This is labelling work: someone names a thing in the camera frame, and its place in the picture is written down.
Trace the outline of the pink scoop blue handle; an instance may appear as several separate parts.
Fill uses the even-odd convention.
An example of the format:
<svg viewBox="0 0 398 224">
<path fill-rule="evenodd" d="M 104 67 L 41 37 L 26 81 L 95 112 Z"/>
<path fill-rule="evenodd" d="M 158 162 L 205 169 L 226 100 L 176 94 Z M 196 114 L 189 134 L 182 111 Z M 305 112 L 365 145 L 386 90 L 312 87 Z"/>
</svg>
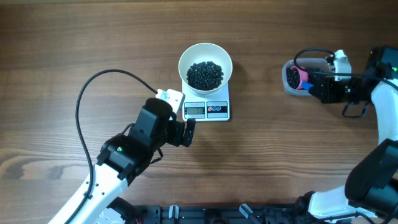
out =
<svg viewBox="0 0 398 224">
<path fill-rule="evenodd" d="M 313 86 L 309 82 L 309 74 L 296 66 L 293 66 L 287 70 L 287 83 L 294 90 L 306 90 Z"/>
</svg>

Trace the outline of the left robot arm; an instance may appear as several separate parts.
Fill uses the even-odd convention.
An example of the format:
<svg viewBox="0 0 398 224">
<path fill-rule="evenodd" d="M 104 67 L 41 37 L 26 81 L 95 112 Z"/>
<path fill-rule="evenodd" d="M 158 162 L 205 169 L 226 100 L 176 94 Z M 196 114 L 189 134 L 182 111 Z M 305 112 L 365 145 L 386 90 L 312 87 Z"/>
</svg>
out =
<svg viewBox="0 0 398 224">
<path fill-rule="evenodd" d="M 102 145 L 88 177 L 51 223 L 138 223 L 136 209 L 120 195 L 157 162 L 154 153 L 164 144 L 191 145 L 195 125 L 177 121 L 166 101 L 149 98 L 137 121 Z"/>
</svg>

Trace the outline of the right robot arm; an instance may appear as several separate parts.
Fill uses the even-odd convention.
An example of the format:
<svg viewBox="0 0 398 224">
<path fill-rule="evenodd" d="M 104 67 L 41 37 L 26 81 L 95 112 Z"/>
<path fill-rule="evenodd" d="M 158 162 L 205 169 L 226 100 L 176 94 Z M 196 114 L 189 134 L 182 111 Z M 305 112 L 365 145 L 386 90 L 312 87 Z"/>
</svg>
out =
<svg viewBox="0 0 398 224">
<path fill-rule="evenodd" d="M 334 71 L 298 70 L 314 77 L 302 88 L 322 103 L 350 106 L 361 101 L 376 110 L 378 145 L 350 173 L 344 186 L 326 192 L 312 192 L 302 218 L 310 223 L 338 223 L 374 217 L 389 223 L 397 218 L 397 48 L 388 45 L 371 50 L 364 73 L 340 72 L 340 57 L 326 49 Z"/>
</svg>

